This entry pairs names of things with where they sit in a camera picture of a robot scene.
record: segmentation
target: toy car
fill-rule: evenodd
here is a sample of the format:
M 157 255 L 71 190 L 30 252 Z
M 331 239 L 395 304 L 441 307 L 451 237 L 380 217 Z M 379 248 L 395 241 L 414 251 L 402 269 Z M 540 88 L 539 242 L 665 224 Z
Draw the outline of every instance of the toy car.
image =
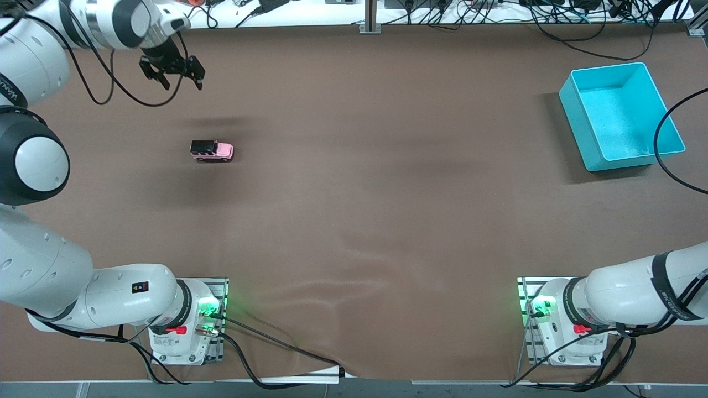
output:
M 189 152 L 199 163 L 222 163 L 234 157 L 234 146 L 217 140 L 195 140 Z

